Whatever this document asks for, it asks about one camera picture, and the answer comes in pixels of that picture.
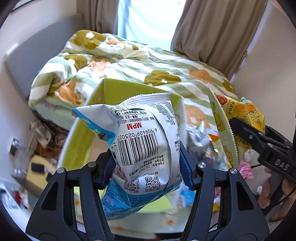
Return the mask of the person right hand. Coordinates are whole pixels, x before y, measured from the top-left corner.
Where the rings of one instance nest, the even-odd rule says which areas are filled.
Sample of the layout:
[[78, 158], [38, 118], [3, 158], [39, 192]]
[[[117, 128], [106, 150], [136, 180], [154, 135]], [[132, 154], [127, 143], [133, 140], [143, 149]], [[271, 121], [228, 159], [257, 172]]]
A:
[[[261, 208], [267, 208], [270, 204], [270, 192], [271, 192], [271, 184], [270, 177], [266, 179], [266, 181], [262, 184], [262, 191], [260, 193], [258, 204]], [[282, 181], [282, 190], [285, 195], [291, 194], [285, 202], [280, 206], [280, 208], [273, 214], [270, 218], [271, 221], [279, 221], [282, 220], [292, 207], [295, 201], [295, 184], [291, 183], [287, 179]]]

